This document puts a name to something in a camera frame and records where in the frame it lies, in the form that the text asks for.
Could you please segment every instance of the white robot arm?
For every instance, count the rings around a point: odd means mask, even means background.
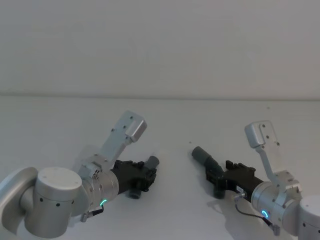
[[[300,183],[283,169],[272,123],[253,122],[245,127],[245,134],[250,147],[260,154],[270,179],[254,189],[253,207],[299,240],[320,240],[320,195],[302,198]]]
[[[320,195],[302,198],[300,183],[283,168],[281,147],[270,121],[253,122],[245,127],[251,148],[262,159],[267,177],[262,181],[255,169],[243,163],[225,162],[226,170],[206,151],[197,146],[193,158],[205,167],[206,179],[214,185],[213,196],[225,197],[225,191],[236,192],[236,210],[244,215],[261,218],[275,236],[284,229],[299,240],[320,240]],[[244,198],[261,213],[254,215],[239,210],[237,202]]]
[[[117,160],[146,128],[141,116],[126,111],[100,153],[90,157],[78,174],[60,167],[39,172],[29,167],[13,172],[0,184],[0,239],[18,240],[17,228],[22,219],[31,234],[56,238],[65,233],[71,216],[80,216],[85,222],[102,213],[104,204],[126,190],[148,191],[156,177],[158,160],[148,167],[144,162]]]

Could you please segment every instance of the white bracket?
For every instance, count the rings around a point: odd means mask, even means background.
[[[99,172],[109,170],[111,165],[118,159],[126,146],[135,143],[147,128],[145,119],[132,111],[126,111],[111,129],[111,134],[103,144],[100,153],[87,159],[79,175],[90,176],[93,179],[99,177]]]
[[[302,198],[300,183],[283,167],[279,151],[280,143],[270,121],[253,122],[247,125],[244,131],[250,147],[260,154],[267,177],[274,186],[279,188],[272,214],[272,218],[278,220],[277,213],[280,211],[277,208],[284,208],[289,199]]]

